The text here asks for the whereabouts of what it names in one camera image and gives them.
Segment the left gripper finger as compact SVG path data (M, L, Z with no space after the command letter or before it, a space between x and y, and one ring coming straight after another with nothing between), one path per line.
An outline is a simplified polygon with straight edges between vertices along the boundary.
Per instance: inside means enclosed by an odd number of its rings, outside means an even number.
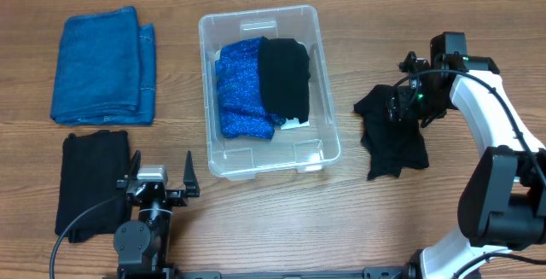
M195 175L195 169L193 165L192 154L190 151L187 152L184 174L183 174L183 184L185 186L185 192L187 194L199 194L200 186Z
M130 164L129 164L129 170L126 174L126 178L127 179L136 179L137 178L137 173L140 169L140 165L141 165L141 151L140 150L136 150L135 153L132 155L131 157L131 161L130 161Z

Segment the black cloth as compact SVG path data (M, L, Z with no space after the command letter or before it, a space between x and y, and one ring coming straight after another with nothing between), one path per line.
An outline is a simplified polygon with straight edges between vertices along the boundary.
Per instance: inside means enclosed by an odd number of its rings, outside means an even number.
M66 231L71 243L112 234L131 217L131 207L116 189L128 172L126 131L70 134L63 142L61 182L55 233Z
M429 167L424 138L416 119L391 121L387 117L387 100L394 88L376 85L355 103L354 112L363 118L361 143L370 154L369 181L378 177L400 177L402 169L422 170Z
M310 113L310 57L293 38L260 39L258 75L264 109L307 122Z

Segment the clear plastic container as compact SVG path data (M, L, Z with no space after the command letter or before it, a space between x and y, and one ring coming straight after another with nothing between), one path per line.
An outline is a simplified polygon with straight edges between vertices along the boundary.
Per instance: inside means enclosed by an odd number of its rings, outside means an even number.
M200 58L206 119L208 167L230 181L253 179L262 172L319 171L341 155L334 99L317 11L310 5L205 15L199 22ZM270 139L226 138L221 132L215 61L232 43L258 37L293 38L310 57L309 126L282 131Z

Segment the blue sparkly cloth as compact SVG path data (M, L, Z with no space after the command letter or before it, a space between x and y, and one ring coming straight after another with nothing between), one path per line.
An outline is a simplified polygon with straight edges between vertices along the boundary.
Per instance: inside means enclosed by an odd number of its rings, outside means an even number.
M229 44L215 61L221 132L226 138L270 140L286 119L265 110L258 74L261 38Z

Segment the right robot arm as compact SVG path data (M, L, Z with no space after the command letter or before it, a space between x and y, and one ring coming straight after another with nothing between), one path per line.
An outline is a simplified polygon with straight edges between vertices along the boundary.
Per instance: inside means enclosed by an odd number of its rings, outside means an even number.
M458 225L393 278L479 278L495 258L542 265L521 256L545 243L545 146L526 128L506 95L490 57L470 55L462 32L430 41L429 60L409 52L398 68L404 78L386 103L390 120L415 117L422 127L450 109L468 124L480 160L462 192Z

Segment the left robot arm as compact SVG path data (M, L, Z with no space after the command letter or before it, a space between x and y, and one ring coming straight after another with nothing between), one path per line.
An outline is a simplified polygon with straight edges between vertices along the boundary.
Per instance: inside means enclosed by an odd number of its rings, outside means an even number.
M136 151L128 173L117 182L130 206L139 208L136 219L121 224L114 233L113 246L119 256L118 278L177 278L179 270L169 263L172 209L185 207L200 196L192 154L187 153L183 188L168 189L163 165L141 164Z

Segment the folded blue denim cloth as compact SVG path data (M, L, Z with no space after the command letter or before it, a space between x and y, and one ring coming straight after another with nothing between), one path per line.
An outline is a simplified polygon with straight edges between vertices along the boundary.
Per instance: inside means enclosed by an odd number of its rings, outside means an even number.
M62 125L151 125L156 41L137 10L78 15L64 25L50 118Z

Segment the white paper label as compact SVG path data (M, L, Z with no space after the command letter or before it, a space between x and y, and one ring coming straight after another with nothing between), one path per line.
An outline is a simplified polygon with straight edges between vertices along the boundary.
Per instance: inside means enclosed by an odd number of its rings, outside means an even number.
M286 122L281 126L281 130L292 130L300 127L306 127L309 125L310 123L308 121L300 123L297 118L287 119Z

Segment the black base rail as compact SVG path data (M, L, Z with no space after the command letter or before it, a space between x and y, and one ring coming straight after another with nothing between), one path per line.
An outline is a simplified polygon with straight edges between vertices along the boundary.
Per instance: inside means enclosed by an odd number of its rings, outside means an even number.
M220 272L171 272L151 275L107 276L105 279L175 278L175 279L418 279L423 275L412 264L406 266L365 267L360 271L257 272L222 274Z

